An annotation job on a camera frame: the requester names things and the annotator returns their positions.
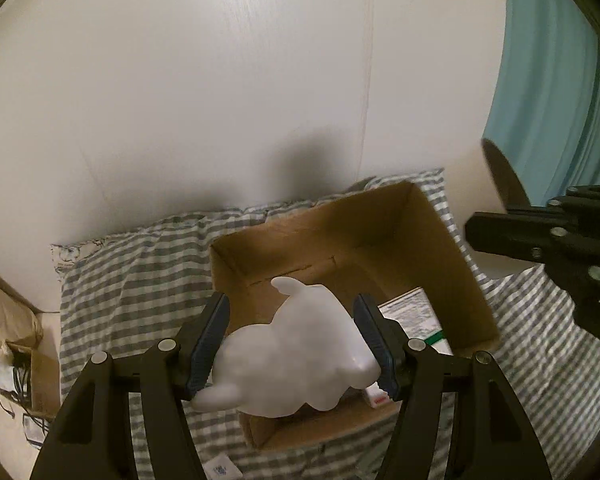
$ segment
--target green stripe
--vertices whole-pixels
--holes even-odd
[[[435,345],[435,343],[437,343],[438,341],[442,340],[445,338],[445,333],[442,332],[442,330],[440,330],[439,332],[436,332],[434,335],[430,335],[429,337],[427,337],[424,342],[426,344],[428,344],[429,346]]]

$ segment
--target silver bolt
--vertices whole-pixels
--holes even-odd
[[[554,227],[551,229],[550,233],[557,237],[566,236],[568,234],[567,229],[564,227]]]
[[[176,342],[173,339],[163,339],[158,343],[158,350],[161,352],[169,352],[176,348]]]
[[[91,356],[91,362],[95,365],[102,364],[106,360],[107,360],[107,353],[103,352],[102,350],[100,350],[99,352],[96,352],[94,355]]]
[[[592,280],[596,280],[597,282],[600,282],[600,267],[597,265],[592,265],[589,267],[589,277]]]
[[[416,339],[416,338],[409,339],[409,342],[407,343],[407,345],[414,352],[422,352],[427,347],[427,344],[422,339]]]
[[[479,351],[475,353],[475,360],[480,364],[488,365],[493,360],[493,357],[488,352]]]

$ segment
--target curtain fold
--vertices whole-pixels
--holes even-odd
[[[507,0],[484,136],[533,204],[567,186],[600,184],[600,41],[573,0]]]

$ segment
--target cardboard box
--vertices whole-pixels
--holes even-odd
[[[7,343],[14,356],[30,360],[31,405],[24,406],[29,415],[52,420],[60,410],[60,365],[51,357],[28,346]],[[17,402],[9,392],[0,391],[11,402]]]
[[[269,283],[292,276],[321,283],[350,310],[357,294],[378,304],[418,286],[428,296],[456,355],[490,349],[498,330],[474,276],[420,189],[401,182],[218,238],[210,248],[215,290],[231,302],[229,332],[268,323],[285,300]],[[251,446],[281,450],[331,440],[395,413],[362,396],[328,412],[309,406],[283,418],[241,413]]]

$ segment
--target gray and white checkered fabric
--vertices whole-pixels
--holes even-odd
[[[494,357],[536,430],[554,478],[564,478],[600,429],[600,341],[574,325],[570,298],[541,266],[495,281],[480,272],[449,212],[442,170],[375,178],[364,189],[400,180],[423,190],[459,244],[502,335]],[[184,320],[201,311],[212,290],[208,248],[215,238],[339,196],[174,216],[126,234],[53,246],[63,278],[62,394],[95,351],[107,350],[113,357],[143,351],[173,336]],[[137,394],[131,395],[130,410],[138,474],[151,479]],[[260,454],[244,443],[234,410],[201,414],[185,405],[185,412],[202,462],[225,452],[246,479],[351,478],[359,458],[382,442],[395,423],[390,418],[320,446]],[[431,479],[443,478],[452,416],[452,398],[446,396]]]

